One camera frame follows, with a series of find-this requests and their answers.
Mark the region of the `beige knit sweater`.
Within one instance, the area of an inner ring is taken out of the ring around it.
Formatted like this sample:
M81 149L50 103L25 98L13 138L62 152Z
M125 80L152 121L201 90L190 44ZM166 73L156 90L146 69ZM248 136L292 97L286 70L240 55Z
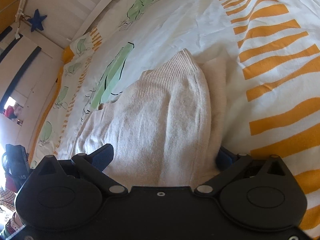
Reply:
M182 50L143 75L82 124L73 154L111 144L105 173L132 186L196 187L218 174L226 109L226 63L197 63Z

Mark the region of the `white leaf-print duvet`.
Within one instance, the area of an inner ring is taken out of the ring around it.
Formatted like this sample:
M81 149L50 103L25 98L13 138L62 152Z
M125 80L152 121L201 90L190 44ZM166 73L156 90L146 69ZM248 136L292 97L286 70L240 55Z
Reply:
M90 112L184 48L198 63L222 59L223 146L281 156L308 201L300 227L318 238L319 0L120 0L65 48L31 167L96 145L78 134Z

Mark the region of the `blue star decoration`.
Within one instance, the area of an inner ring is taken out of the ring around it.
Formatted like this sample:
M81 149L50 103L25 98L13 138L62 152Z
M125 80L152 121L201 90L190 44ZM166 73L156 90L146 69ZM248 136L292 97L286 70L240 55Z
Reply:
M31 32L34 32L36 29L39 31L44 31L42 22L47 18L47 15L41 15L39 9L36 9L33 17L27 19L27 22L31 25Z

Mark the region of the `white wooden bed frame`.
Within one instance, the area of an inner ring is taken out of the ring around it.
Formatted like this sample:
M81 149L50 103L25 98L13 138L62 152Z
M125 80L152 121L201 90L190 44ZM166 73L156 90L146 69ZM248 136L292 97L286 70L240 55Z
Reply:
M53 98L63 50L119 0L1 0L1 106L18 104L17 119L1 116L1 146L31 148ZM31 32L36 9L44 31Z

